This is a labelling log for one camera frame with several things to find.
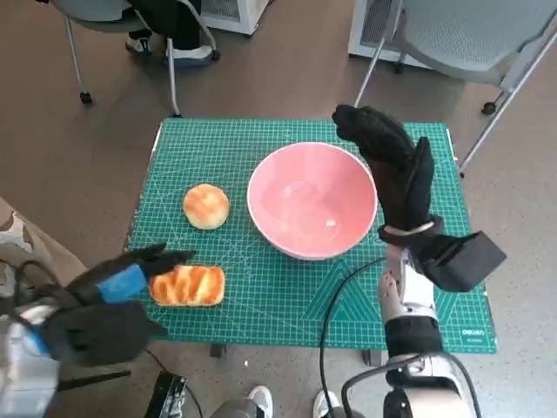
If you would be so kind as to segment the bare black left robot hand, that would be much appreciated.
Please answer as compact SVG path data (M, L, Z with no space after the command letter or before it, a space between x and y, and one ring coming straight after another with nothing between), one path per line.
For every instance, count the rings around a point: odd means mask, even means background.
M82 305L124 302L143 292L150 278L171 272L195 253L166 250L165 243L131 250L80 274L65 289Z

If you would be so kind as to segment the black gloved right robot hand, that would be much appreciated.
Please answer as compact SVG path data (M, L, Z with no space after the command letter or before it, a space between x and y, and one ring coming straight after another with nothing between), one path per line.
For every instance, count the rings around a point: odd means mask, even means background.
M401 123L369 106L339 104L332 120L338 136L354 143L369 165L385 224L410 231L431 222L434 161L429 139L414 143Z

